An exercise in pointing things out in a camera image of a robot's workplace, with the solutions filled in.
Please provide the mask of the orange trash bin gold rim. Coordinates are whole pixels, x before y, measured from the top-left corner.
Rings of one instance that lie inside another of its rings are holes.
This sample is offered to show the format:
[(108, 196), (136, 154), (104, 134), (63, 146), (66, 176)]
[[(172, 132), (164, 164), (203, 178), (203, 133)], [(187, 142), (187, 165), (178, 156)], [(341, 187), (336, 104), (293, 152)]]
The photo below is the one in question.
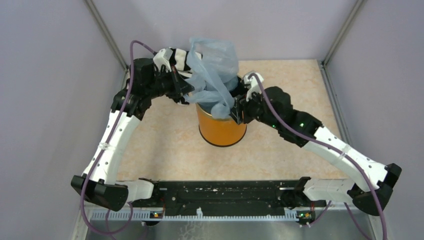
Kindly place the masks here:
[(215, 147), (230, 147), (239, 143), (247, 132), (247, 125), (237, 124), (231, 117), (215, 119), (210, 114), (210, 109), (204, 105), (196, 104), (198, 130), (202, 138)]

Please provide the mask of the translucent blue plastic bag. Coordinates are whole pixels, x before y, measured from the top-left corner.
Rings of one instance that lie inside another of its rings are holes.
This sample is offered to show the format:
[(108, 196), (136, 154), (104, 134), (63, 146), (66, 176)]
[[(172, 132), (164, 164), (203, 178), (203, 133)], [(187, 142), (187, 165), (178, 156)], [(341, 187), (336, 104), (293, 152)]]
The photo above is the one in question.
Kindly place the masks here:
[(184, 96), (190, 104), (206, 108), (214, 119), (227, 119), (235, 104), (231, 91), (238, 85), (239, 60), (228, 40), (191, 37), (187, 65), (192, 75), (186, 81), (194, 91)]

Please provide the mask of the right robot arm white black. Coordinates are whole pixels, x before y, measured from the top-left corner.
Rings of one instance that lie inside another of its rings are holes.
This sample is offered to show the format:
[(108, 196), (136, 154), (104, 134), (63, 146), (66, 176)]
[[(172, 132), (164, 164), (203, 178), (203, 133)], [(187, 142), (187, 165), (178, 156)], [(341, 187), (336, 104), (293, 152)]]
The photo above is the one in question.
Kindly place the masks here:
[(294, 202), (299, 206), (307, 206), (311, 201), (344, 202), (368, 215), (380, 216), (402, 168), (395, 163), (384, 165), (352, 148), (316, 117), (294, 109), (290, 95), (279, 87), (268, 87), (264, 92), (284, 124), (274, 116), (261, 93), (248, 95), (246, 90), (233, 94), (231, 117), (237, 123), (256, 120), (277, 130), (285, 141), (320, 156), (348, 176), (347, 179), (302, 177), (294, 188)]

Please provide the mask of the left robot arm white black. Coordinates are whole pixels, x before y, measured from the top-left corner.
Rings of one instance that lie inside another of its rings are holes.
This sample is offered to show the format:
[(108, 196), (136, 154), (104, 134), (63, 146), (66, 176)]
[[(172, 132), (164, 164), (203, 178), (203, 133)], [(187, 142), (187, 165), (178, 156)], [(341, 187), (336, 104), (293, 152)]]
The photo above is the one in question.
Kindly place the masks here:
[(131, 135), (151, 107), (152, 100), (166, 96), (183, 100), (194, 91), (187, 82), (191, 72), (175, 65), (158, 67), (151, 58), (137, 58), (130, 66), (126, 86), (114, 97), (108, 122), (94, 156), (81, 175), (74, 175), (70, 185), (84, 201), (112, 211), (128, 202), (142, 200), (154, 207), (160, 193), (149, 180), (119, 181), (118, 170)]

